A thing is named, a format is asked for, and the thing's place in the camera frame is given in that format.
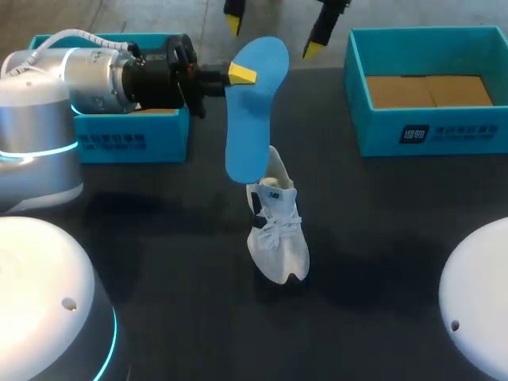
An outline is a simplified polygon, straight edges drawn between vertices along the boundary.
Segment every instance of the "shoelace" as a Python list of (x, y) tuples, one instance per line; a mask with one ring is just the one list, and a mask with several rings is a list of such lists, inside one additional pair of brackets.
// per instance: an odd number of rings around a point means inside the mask
[(267, 220), (266, 225), (261, 229), (260, 247), (269, 250), (274, 246), (279, 247), (280, 239), (284, 237), (291, 237), (298, 234), (298, 227), (302, 223), (301, 217), (296, 217), (296, 209), (294, 208), (288, 218), (275, 218), (267, 216), (266, 211), (261, 209), (258, 214)]

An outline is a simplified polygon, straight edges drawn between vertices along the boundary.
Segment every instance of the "blue cardboard box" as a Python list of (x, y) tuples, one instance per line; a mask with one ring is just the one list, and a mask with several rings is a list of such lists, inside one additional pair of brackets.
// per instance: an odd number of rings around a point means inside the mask
[[(366, 76), (477, 75), (493, 106), (375, 109)], [(344, 85), (362, 156), (508, 152), (508, 44), (497, 27), (353, 29)]]
[[(136, 41), (141, 48), (158, 48), (168, 34), (99, 34), (117, 42)], [(37, 48), (50, 36), (35, 36), (29, 48)], [(96, 48), (77, 37), (58, 41), (52, 48)], [(182, 163), (187, 157), (189, 112), (173, 114), (76, 115), (79, 153), (84, 164)]]

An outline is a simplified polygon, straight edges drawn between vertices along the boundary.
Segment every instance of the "gray floor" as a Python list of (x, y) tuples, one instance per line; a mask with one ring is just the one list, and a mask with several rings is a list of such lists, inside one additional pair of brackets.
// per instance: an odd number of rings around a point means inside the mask
[(302, 50), (320, 10), (314, 0), (247, 0), (241, 35), (234, 38), (223, 0), (0, 0), (0, 59), (27, 46), (34, 34), (66, 28), (91, 32), (186, 32), (202, 63), (234, 57), (249, 40), (284, 40), (293, 67), (337, 67), (348, 31), (408, 25), (500, 25), (508, 33), (506, 0), (353, 0), (326, 51), (303, 61)]

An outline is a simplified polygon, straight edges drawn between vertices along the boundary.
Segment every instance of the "black table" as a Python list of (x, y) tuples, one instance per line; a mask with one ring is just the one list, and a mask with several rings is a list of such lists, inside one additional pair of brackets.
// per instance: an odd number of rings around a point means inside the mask
[(193, 121), (187, 163), (88, 166), (77, 202), (30, 214), (89, 253), (133, 381), (487, 379), (449, 340), (437, 291), (458, 243), (508, 214), (508, 156), (362, 159), (341, 76), (292, 71), (273, 113), (311, 255), (300, 287), (248, 253), (223, 99)]

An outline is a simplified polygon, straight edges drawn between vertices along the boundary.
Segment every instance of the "blue insole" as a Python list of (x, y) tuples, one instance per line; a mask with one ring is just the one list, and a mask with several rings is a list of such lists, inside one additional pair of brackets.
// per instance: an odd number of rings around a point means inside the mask
[(237, 183), (250, 184), (263, 177), (268, 165), (271, 105), (289, 70), (286, 45), (275, 37), (247, 44), (233, 59), (257, 72), (256, 83), (226, 87), (228, 139), (225, 167)]

